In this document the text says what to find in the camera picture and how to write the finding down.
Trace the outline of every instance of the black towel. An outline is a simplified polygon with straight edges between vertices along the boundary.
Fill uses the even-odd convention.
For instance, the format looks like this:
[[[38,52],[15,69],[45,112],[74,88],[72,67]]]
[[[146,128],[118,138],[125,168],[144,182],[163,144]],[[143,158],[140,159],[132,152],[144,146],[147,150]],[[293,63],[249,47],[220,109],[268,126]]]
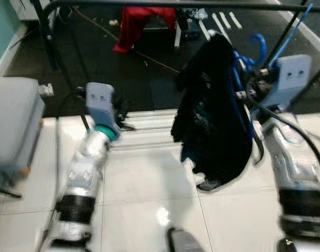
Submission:
[[[234,98],[233,47],[222,34],[203,44],[177,79],[185,94],[171,134],[183,143],[181,160],[195,163],[194,173],[226,184],[246,166],[252,151],[250,120]]]

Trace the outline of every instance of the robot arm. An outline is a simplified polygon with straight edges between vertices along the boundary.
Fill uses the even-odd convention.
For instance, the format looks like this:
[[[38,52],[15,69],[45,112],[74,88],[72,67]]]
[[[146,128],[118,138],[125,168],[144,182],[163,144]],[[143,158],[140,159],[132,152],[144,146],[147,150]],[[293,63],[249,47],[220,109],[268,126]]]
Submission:
[[[111,142],[120,136],[114,122],[111,98],[113,88],[100,83],[87,84],[87,107],[95,127],[75,151],[63,193],[44,233],[40,252],[50,251],[54,242],[85,247],[91,239],[91,219],[96,196],[103,180]]]
[[[294,115],[280,115],[297,124]],[[282,230],[286,236],[320,238],[320,165],[314,152],[276,119],[269,119],[263,131],[279,190]]]

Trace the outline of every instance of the black rubber mat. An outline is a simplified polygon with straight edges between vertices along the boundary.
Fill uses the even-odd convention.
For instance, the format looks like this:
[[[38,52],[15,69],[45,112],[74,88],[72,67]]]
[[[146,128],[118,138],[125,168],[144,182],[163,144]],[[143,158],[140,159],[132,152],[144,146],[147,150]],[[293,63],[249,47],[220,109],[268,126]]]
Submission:
[[[121,19],[120,7],[79,7],[79,10],[90,19],[100,23],[115,36],[119,36],[119,27],[110,26],[109,20]],[[229,9],[208,9],[209,18],[204,20],[207,29],[218,30],[211,17],[224,12],[231,24],[226,29],[229,38],[239,53],[255,58],[259,54],[257,47],[249,43],[250,34],[262,33],[272,49],[281,35],[287,22],[273,11],[242,11]],[[228,13],[233,12],[242,25],[238,29]],[[129,104],[130,111],[177,108],[182,94],[175,90],[176,73],[143,58],[135,52],[119,54],[112,51],[115,41],[105,32],[98,29],[77,14],[68,19],[70,27],[76,33],[81,53],[86,63],[90,80],[112,85]],[[75,86],[85,86],[87,80],[77,60],[70,36],[62,22],[57,23],[55,30],[58,47]],[[201,35],[197,40],[184,41],[179,49],[174,48],[174,35],[170,33],[144,33],[136,43],[138,50],[177,70],[183,68],[189,58],[206,41]],[[313,58],[313,76],[320,68],[320,52],[300,33],[297,32],[283,56],[308,54]],[[8,76],[24,76],[38,79],[40,84],[51,83],[55,90],[53,98],[45,98],[46,117],[56,115],[58,104],[69,92],[60,71],[51,70],[39,32],[28,36],[21,44],[8,70]],[[303,99],[294,105],[296,113],[320,112],[320,86],[309,88]],[[62,113],[64,116],[79,113],[79,107],[71,104]]]

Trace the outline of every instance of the teal wall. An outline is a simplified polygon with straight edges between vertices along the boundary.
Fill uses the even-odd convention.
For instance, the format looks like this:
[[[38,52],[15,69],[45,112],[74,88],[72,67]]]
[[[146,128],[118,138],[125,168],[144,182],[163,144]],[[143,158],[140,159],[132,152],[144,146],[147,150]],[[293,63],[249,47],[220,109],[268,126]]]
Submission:
[[[20,25],[9,0],[0,0],[0,59]]]

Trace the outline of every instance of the red cloth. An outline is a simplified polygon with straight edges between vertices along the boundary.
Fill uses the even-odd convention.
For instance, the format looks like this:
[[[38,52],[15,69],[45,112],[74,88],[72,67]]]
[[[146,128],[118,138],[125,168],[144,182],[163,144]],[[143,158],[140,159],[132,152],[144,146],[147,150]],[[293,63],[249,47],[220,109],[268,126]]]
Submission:
[[[117,52],[128,52],[140,38],[152,15],[165,18],[168,28],[175,32],[175,8],[124,7],[119,41],[113,48]]]

